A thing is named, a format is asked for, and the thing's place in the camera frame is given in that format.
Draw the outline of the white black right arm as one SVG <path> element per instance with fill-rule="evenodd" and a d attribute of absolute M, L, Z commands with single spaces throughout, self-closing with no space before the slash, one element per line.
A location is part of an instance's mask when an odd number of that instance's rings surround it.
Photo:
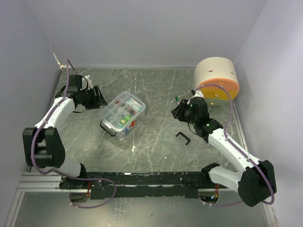
<path fill-rule="evenodd" d="M 234 190 L 250 207 L 266 203 L 267 199 L 270 199 L 268 204 L 275 201 L 277 188 L 272 163 L 251 155 L 227 133 L 223 125 L 212 119 L 200 91 L 196 91 L 189 100 L 182 99 L 171 113 L 180 122 L 193 126 L 191 132 L 218 149 L 236 169 L 231 171 L 219 164 L 208 165 L 202 170 L 207 181 Z"/>

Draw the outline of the small green medicine box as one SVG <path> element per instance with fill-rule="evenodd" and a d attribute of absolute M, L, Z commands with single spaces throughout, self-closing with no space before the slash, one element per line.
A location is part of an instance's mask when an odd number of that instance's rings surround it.
<path fill-rule="evenodd" d="M 131 120 L 131 115 L 125 115 L 122 117 L 122 119 L 119 121 L 120 124 L 125 125 Z"/>

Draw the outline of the brown orange medicine bottle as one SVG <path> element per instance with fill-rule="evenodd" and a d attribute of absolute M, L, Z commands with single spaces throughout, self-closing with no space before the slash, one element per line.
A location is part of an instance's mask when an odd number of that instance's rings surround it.
<path fill-rule="evenodd" d="M 136 111 L 133 109 L 129 109 L 128 112 L 130 113 L 131 116 L 134 116 L 136 114 Z"/>

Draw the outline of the white teal medicine bottle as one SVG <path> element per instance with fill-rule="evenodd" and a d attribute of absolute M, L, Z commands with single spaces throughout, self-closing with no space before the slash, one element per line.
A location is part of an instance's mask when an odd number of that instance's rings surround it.
<path fill-rule="evenodd" d="M 122 116 L 124 117 L 125 115 L 127 115 L 127 111 L 123 108 L 123 107 L 119 107 L 117 109 L 117 112 Z"/>

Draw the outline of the white bandage wrapper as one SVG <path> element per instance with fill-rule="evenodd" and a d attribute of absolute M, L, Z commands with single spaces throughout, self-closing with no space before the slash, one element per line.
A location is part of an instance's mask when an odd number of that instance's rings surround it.
<path fill-rule="evenodd" d="M 136 111 L 140 111 L 143 108 L 143 106 L 133 98 L 129 98 L 126 102 Z"/>

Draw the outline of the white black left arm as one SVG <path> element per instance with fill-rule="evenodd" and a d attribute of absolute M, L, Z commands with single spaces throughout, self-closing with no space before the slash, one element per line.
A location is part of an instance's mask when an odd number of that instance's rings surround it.
<path fill-rule="evenodd" d="M 80 188 L 88 182 L 85 166 L 66 157 L 59 135 L 67 118 L 79 105 L 91 110 L 106 106 L 107 102 L 89 76 L 70 75 L 43 119 L 22 133 L 26 164 L 44 175 L 60 174 L 63 189 Z"/>

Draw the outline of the clear plastic medicine box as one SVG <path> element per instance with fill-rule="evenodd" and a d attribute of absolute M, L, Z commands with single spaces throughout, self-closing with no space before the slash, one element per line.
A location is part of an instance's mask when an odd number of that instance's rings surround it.
<path fill-rule="evenodd" d="M 112 105 L 100 111 L 100 127 L 110 136 L 124 140 L 144 120 L 146 107 L 125 102 Z"/>

